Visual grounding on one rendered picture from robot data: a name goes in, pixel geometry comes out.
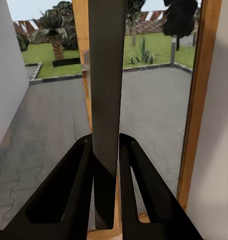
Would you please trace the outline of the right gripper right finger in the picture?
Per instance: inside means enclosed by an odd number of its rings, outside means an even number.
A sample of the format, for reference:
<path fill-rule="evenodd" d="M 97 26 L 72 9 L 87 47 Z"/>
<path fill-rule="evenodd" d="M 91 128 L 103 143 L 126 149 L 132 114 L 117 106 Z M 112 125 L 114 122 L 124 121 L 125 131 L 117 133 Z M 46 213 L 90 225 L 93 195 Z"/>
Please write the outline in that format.
<path fill-rule="evenodd" d="M 139 221 L 131 167 L 150 223 Z M 203 240 L 138 141 L 119 133 L 123 240 Z"/>

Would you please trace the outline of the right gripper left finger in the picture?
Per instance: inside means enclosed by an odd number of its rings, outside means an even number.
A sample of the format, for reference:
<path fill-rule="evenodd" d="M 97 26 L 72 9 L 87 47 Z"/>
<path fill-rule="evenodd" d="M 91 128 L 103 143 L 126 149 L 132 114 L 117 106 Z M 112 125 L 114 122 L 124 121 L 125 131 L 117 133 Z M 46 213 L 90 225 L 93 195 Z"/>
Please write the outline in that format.
<path fill-rule="evenodd" d="M 92 134 L 80 138 L 25 203 L 0 240 L 87 240 Z"/>

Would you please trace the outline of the poster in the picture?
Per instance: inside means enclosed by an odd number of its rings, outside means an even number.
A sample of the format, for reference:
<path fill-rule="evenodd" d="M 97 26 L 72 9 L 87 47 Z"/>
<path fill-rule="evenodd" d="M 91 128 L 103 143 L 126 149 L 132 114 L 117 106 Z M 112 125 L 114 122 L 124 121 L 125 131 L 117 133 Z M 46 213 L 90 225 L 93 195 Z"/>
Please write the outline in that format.
<path fill-rule="evenodd" d="M 95 228 L 114 227 L 127 0 L 88 0 Z"/>

